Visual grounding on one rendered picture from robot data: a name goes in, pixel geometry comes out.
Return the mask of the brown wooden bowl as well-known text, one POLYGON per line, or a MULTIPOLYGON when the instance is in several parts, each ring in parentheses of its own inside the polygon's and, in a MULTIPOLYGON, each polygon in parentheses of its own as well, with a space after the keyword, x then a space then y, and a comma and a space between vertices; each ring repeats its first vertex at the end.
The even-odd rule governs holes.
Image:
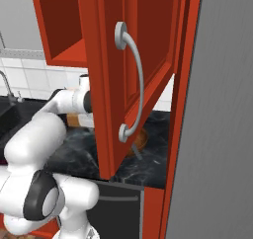
POLYGON ((134 141, 134 144, 138 151, 141 151, 146 146, 147 140, 148 134, 145 128, 143 127, 134 141))

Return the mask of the red cabinet door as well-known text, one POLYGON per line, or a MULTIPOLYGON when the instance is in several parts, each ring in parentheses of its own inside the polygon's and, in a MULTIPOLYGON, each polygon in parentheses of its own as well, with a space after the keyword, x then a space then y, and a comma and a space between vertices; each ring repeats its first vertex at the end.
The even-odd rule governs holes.
POLYGON ((135 140, 119 141, 122 124, 146 121, 177 71, 186 0, 80 0, 100 177, 116 174, 135 140), (115 45, 124 22, 137 45, 144 76, 143 109, 134 57, 115 45))

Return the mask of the red base cabinet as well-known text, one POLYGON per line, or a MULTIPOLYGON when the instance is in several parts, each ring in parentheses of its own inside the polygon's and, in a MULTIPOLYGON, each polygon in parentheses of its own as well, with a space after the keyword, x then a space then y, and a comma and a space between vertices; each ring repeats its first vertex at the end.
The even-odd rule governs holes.
POLYGON ((144 188, 142 239, 159 239, 164 191, 144 188))

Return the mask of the tan and white object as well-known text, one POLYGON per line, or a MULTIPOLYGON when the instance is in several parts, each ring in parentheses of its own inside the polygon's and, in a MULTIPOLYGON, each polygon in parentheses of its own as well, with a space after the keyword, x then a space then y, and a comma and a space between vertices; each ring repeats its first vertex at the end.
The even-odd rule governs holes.
POLYGON ((93 115, 85 114, 68 114, 67 123, 69 126, 74 127, 94 127, 93 115))

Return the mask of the red tall side panel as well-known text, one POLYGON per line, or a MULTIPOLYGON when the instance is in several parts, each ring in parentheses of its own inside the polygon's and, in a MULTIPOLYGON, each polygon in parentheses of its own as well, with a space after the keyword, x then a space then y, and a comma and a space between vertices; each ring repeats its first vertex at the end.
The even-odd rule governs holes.
POLYGON ((170 130, 168 139, 168 160, 166 185, 163 195, 163 208, 159 236, 157 239, 165 239, 170 210, 174 177, 177 165, 179 142, 183 114, 186 102, 186 92, 190 75, 192 54, 194 49, 194 39, 198 21, 198 13, 201 0, 186 0, 182 42, 180 47, 177 73, 174 78, 174 89, 172 98, 172 109, 170 114, 170 130))

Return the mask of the grey fridge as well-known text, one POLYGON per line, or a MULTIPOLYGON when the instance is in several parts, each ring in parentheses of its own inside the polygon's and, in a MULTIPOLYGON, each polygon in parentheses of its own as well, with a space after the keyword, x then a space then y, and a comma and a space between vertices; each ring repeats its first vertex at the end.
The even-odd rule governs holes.
POLYGON ((166 239, 253 239, 253 0, 202 0, 166 239))

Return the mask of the black dishwasher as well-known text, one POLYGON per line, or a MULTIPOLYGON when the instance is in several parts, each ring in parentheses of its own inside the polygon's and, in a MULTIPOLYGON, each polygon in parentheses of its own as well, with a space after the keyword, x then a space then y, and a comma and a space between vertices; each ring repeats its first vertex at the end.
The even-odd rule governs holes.
POLYGON ((142 239, 144 187, 96 181, 103 197, 134 197, 138 201, 103 201, 87 211, 101 239, 142 239))

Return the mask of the black sink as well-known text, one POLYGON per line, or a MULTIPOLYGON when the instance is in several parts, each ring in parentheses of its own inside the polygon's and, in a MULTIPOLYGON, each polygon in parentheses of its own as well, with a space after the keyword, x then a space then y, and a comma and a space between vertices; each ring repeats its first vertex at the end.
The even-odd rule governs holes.
POLYGON ((6 97, 0 96, 0 139, 16 126, 30 120, 41 105, 40 102, 33 99, 10 105, 6 97))

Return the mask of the grey tap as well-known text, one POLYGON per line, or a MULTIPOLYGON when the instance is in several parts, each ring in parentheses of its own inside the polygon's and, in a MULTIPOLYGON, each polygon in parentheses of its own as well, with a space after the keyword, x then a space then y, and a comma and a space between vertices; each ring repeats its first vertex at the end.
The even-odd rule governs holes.
POLYGON ((11 105, 15 105, 16 103, 23 103, 25 99, 21 95, 19 95, 18 97, 15 97, 14 94, 12 93, 8 79, 2 70, 0 70, 0 75, 2 76, 6 89, 7 89, 7 97, 8 97, 9 103, 11 105))

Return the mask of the red open wall cabinet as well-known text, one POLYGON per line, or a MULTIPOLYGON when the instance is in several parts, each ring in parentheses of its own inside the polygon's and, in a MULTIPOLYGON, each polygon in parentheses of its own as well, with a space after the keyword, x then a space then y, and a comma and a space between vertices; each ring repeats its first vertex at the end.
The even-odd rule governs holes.
POLYGON ((86 67, 79 0, 33 0, 47 65, 86 67))

